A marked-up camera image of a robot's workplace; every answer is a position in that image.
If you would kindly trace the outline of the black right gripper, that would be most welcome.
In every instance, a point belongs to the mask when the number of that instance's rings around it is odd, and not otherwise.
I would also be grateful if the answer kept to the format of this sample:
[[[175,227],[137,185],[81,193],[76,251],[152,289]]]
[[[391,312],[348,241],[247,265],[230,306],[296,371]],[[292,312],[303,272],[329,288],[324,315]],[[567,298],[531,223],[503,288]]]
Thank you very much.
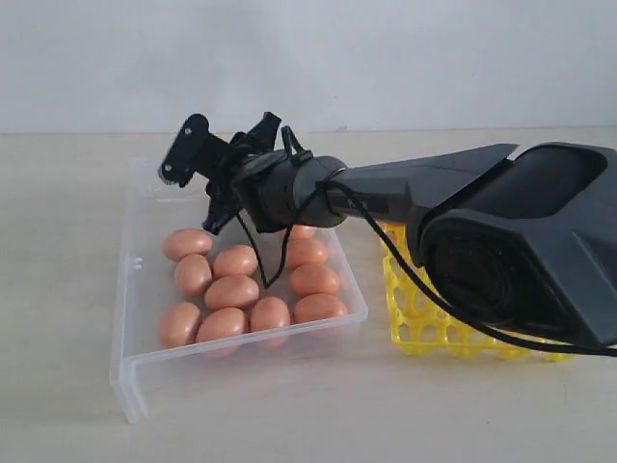
[[[282,120],[264,112],[261,120],[232,148],[205,193],[209,206],[202,228],[219,235],[241,211],[259,232],[277,232],[299,221],[293,184],[299,172],[299,154],[291,147],[274,150]]]

